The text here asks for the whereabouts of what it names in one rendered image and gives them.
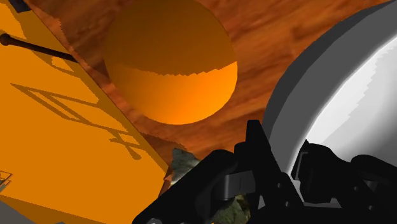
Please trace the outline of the orange ball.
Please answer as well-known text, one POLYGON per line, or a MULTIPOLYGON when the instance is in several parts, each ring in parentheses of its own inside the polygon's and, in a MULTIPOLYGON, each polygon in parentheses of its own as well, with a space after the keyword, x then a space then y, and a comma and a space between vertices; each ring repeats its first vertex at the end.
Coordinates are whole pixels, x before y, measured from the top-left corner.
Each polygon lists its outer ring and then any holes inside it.
POLYGON ((231 40, 196 0, 135 0, 111 23, 103 59, 134 109, 171 125, 213 115, 237 82, 231 40))

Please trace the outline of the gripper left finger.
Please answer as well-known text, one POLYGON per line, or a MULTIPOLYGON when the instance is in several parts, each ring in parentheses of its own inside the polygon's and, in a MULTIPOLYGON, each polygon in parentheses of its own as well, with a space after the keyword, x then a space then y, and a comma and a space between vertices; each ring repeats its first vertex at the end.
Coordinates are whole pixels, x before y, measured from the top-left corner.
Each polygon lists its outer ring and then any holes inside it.
POLYGON ((263 197, 273 209, 302 205, 258 120, 247 121, 246 139, 234 152, 212 151, 131 224, 210 224, 218 210, 242 193, 263 197))

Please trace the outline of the orange flat board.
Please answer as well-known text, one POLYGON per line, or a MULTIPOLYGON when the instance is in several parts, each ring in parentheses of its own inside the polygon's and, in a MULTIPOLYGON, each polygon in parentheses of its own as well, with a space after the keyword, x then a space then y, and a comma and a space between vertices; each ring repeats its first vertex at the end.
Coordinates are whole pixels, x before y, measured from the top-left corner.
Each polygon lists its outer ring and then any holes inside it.
POLYGON ((88 67, 0 44, 0 202, 33 224, 131 224, 165 163, 88 67))

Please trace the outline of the grey green rough lump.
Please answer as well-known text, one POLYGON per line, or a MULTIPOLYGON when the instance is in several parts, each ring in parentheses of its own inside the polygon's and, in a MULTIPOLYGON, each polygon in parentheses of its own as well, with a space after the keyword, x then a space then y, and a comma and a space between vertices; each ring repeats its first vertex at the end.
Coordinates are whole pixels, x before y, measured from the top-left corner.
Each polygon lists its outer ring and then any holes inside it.
MULTIPOLYGON (((176 184, 200 160, 194 154, 174 148, 172 150, 171 186, 176 184)), ((245 195, 237 195, 229 205, 219 210, 212 218, 213 224, 246 224, 251 217, 250 206, 245 195)))

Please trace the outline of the white round plate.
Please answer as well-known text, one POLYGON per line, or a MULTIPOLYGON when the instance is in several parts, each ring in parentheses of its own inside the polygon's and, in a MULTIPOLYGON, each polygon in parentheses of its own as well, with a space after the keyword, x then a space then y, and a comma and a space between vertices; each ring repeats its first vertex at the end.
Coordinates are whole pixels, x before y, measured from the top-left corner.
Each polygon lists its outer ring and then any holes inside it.
POLYGON ((305 141, 397 166, 397 0, 337 23, 287 68, 262 126, 283 172, 305 141))

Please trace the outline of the black rod with knob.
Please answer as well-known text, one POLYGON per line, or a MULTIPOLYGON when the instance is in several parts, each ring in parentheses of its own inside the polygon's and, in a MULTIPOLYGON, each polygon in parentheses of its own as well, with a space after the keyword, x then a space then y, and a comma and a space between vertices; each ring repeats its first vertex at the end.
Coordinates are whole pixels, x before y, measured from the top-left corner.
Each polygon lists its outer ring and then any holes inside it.
POLYGON ((78 62, 72 55, 70 55, 68 53, 52 50, 52 49, 45 48, 45 47, 42 47, 39 45, 34 45, 34 44, 31 44, 31 43, 28 43, 25 41, 21 41, 19 39, 15 39, 15 38, 11 37, 7 33, 0 35, 0 44, 2 44, 4 46, 8 46, 8 45, 19 46, 22 48, 33 50, 35 52, 40 52, 40 53, 44 53, 44 54, 58 57, 61 59, 69 60, 71 62, 78 62))

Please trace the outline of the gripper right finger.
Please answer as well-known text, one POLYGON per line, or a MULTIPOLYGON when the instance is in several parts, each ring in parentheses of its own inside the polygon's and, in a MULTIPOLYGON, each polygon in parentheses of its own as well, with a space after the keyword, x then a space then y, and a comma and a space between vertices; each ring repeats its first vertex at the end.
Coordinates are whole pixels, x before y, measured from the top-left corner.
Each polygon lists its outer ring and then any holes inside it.
POLYGON ((397 167, 371 155, 347 162, 323 145, 305 141, 291 176, 305 202, 336 199, 343 211, 360 218, 397 218, 397 167))

